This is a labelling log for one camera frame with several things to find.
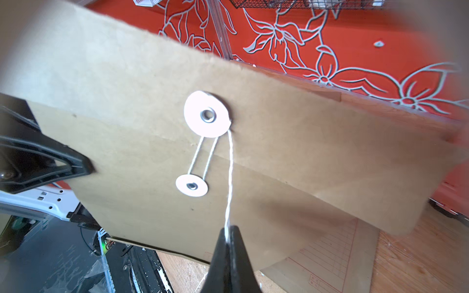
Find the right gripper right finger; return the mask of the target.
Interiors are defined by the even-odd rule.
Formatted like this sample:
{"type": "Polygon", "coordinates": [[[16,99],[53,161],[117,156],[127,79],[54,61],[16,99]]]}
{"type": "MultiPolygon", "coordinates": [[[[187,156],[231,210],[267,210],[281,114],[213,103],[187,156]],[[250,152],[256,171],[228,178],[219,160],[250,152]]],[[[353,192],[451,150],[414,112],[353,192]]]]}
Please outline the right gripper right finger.
{"type": "Polygon", "coordinates": [[[231,292],[262,293],[239,228],[234,225],[230,226],[228,235],[231,292]]]}

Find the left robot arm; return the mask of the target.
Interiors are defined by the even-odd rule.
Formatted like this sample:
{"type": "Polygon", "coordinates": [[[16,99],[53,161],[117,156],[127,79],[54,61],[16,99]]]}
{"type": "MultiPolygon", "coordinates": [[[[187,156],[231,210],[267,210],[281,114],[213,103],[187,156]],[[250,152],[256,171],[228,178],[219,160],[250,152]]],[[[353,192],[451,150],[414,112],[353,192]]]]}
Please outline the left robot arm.
{"type": "Polygon", "coordinates": [[[1,211],[99,230],[65,183],[93,171],[90,159],[41,132],[26,101],[1,95],[1,211]]]}

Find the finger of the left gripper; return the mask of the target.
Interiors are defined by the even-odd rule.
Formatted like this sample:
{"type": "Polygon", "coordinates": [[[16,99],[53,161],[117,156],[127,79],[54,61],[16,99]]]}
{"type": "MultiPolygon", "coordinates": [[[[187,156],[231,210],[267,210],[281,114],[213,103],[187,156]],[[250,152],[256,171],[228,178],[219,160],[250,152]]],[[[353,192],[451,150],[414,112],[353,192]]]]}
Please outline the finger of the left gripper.
{"type": "Polygon", "coordinates": [[[26,101],[1,95],[1,190],[10,194],[94,172],[89,158],[44,135],[26,101]]]}

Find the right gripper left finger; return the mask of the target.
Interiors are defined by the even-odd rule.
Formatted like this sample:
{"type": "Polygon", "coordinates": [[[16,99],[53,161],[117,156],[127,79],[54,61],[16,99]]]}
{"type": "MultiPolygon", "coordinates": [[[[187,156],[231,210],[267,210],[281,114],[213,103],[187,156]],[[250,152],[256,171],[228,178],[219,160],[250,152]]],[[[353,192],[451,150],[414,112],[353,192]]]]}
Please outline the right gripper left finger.
{"type": "Polygon", "coordinates": [[[227,228],[221,229],[201,293],[230,292],[230,245],[228,235],[227,228]]]}

